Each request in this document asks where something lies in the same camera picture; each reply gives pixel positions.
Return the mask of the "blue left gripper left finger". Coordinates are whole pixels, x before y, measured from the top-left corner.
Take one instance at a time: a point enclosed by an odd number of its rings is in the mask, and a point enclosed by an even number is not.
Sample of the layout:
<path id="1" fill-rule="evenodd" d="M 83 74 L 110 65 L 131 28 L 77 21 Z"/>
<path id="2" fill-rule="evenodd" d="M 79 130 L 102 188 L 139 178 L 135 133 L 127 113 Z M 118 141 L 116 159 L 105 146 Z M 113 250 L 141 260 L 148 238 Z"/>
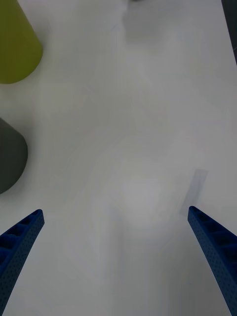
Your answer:
<path id="1" fill-rule="evenodd" d="M 38 209 L 0 236 L 0 314 L 4 312 L 25 261 L 43 226 L 43 211 Z"/>

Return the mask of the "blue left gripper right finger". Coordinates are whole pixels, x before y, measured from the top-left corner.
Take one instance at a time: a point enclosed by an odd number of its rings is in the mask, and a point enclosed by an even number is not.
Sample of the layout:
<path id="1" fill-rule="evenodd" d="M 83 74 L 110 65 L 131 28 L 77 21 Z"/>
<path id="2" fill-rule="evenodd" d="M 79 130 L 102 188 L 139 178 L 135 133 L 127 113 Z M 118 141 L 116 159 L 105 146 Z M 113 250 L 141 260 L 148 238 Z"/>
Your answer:
<path id="1" fill-rule="evenodd" d="M 231 315 L 237 315 L 237 236 L 194 206 L 189 207 L 188 222 Z"/>

